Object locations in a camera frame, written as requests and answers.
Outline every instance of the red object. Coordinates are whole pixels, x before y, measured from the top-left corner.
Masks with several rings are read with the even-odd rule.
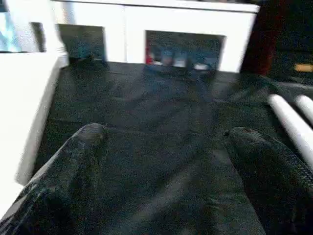
[[[150,65],[153,63],[153,59],[150,56],[150,48],[148,41],[146,42],[146,64]]]

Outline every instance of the white cabinet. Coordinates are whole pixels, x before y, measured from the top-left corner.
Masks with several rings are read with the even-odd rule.
[[[60,71],[56,53],[1,53],[2,217],[28,183]]]
[[[52,8],[57,24],[103,27],[107,60],[126,62],[122,5],[53,1]]]
[[[41,23],[45,18],[41,4],[47,1],[29,0],[24,11],[12,4],[10,10],[21,19]],[[51,5],[58,24],[103,27],[108,61],[144,63],[147,30],[221,35],[218,70],[228,72],[239,72],[259,10],[253,4],[182,0],[67,0]]]
[[[255,13],[126,6],[128,63],[145,62],[146,30],[225,36],[220,71],[239,72]]]

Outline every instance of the black fabric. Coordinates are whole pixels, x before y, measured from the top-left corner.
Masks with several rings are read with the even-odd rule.
[[[77,62],[61,71],[34,173],[81,126],[98,122],[107,141],[97,152],[97,206],[76,233],[264,234],[222,137],[246,126],[293,148],[267,106],[269,84],[248,74]],[[89,170],[81,174],[92,177]]]

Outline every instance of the white tube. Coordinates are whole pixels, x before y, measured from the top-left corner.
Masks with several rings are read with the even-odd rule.
[[[313,124],[313,101],[305,95],[299,95],[295,102],[311,124]]]
[[[313,130],[281,96],[270,95],[268,103],[304,160],[313,170]]]

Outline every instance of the white panel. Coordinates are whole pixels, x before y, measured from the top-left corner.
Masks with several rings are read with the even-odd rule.
[[[0,217],[31,176],[59,73],[52,53],[0,54]]]
[[[239,72],[255,14],[126,6],[126,55],[129,63],[144,63],[145,31],[171,31],[226,36],[219,70]]]
[[[125,62],[124,7],[121,5],[53,1],[57,24],[99,26],[104,28],[105,54],[112,62]],[[33,22],[41,22],[40,13]]]
[[[138,6],[158,6],[171,8],[190,8],[190,9],[206,9],[206,10],[222,10],[222,11],[240,11],[257,13],[259,6],[246,3],[230,3],[230,2],[200,2],[185,0],[67,0],[71,2],[88,2],[88,3],[109,3],[120,5],[138,5]]]
[[[39,52],[34,30],[30,24],[29,12],[34,11],[32,1],[7,0],[7,8],[14,25],[15,35],[22,51]]]

